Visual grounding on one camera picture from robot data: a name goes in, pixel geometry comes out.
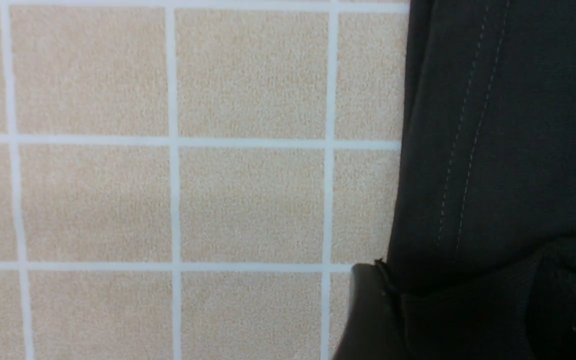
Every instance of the pant leg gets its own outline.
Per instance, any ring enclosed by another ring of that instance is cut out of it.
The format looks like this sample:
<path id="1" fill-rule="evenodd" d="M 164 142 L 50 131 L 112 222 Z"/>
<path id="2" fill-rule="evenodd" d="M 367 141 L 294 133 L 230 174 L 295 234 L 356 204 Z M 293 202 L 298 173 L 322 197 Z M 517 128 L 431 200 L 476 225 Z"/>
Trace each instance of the pant leg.
<path id="1" fill-rule="evenodd" d="M 556 358 L 576 344 L 576 1 L 410 16 L 388 251 L 406 351 Z"/>

